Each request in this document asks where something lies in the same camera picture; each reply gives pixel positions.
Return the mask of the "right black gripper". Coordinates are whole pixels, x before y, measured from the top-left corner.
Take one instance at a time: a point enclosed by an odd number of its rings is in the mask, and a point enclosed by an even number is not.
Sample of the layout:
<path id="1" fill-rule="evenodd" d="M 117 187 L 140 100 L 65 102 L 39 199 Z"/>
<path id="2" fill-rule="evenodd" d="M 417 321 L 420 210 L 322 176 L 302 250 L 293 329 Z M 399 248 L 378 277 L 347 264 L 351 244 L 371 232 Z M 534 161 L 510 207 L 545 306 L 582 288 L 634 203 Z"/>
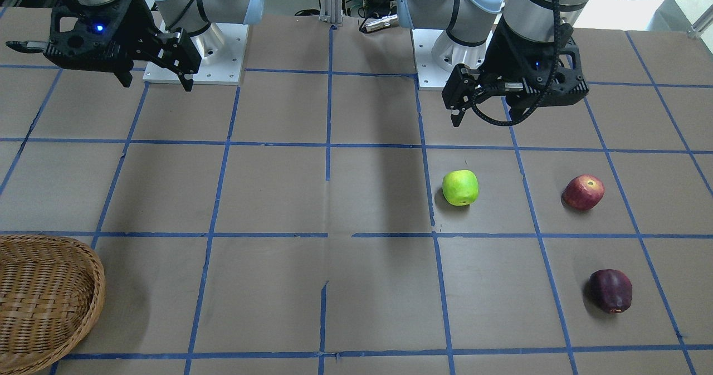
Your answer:
<path id="1" fill-rule="evenodd" d="M 183 29 L 158 30 L 145 0 L 58 0 L 46 40 L 6 45 L 41 53 L 63 69 L 112 73 L 125 88 L 132 84 L 134 63 L 143 61 L 169 70 L 192 91 L 203 59 Z"/>

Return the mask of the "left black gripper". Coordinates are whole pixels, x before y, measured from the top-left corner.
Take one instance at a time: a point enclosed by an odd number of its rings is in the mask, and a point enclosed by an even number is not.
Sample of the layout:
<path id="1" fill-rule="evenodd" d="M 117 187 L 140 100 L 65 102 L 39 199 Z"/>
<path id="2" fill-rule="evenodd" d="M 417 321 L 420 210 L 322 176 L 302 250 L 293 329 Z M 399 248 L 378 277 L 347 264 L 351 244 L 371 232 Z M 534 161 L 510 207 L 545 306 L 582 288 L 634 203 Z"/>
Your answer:
<path id="1" fill-rule="evenodd" d="M 442 90 L 453 127 L 459 127 L 469 110 L 476 112 L 476 89 L 485 83 L 512 82 L 524 86 L 506 95 L 512 121 L 523 121 L 530 109 L 571 106 L 588 96 L 588 85 L 581 68 L 580 50 L 573 27 L 563 22 L 558 27 L 559 42 L 534 42 L 518 35 L 501 21 L 492 36 L 480 69 L 456 64 Z"/>

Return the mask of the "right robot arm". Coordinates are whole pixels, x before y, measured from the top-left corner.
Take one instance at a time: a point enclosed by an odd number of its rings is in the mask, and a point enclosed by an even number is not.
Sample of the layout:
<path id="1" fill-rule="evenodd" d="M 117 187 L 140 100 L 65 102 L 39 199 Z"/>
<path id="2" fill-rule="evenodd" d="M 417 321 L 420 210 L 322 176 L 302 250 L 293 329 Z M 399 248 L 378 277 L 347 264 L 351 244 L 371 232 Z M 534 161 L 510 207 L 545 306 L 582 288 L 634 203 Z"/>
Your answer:
<path id="1" fill-rule="evenodd" d="M 262 19 L 265 0 L 58 0 L 45 41 L 8 41 L 20 53 L 40 53 L 65 70 L 111 73 L 124 87 L 136 62 L 145 81 L 238 85 L 250 26 Z"/>

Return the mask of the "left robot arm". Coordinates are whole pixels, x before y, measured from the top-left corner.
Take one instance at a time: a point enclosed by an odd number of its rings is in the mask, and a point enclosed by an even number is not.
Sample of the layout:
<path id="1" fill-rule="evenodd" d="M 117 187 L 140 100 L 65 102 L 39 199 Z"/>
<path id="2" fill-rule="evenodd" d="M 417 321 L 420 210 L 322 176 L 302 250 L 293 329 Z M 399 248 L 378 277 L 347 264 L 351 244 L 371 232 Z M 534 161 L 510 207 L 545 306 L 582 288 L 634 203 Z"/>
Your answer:
<path id="1" fill-rule="evenodd" d="M 590 0 L 397 0 L 400 26 L 439 30 L 441 96 L 458 127 L 467 111 L 514 126 L 538 108 L 588 96 L 573 23 Z"/>

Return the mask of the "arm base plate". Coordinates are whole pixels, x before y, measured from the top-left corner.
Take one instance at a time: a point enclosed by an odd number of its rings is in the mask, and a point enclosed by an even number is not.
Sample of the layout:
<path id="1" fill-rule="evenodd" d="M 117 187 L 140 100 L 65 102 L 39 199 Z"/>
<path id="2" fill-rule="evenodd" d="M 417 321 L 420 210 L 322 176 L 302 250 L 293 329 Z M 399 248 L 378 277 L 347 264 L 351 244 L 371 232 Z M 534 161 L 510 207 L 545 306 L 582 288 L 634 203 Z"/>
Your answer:
<path id="1" fill-rule="evenodd" d="M 455 43 L 444 30 L 414 29 L 413 55 L 421 90 L 443 90 L 455 65 L 479 68 L 491 39 L 492 31 L 489 31 L 484 44 L 469 47 Z"/>
<path id="2" fill-rule="evenodd" d="M 237 86 L 242 78 L 250 25 L 211 23 L 192 37 L 203 58 L 193 75 L 196 85 Z"/>

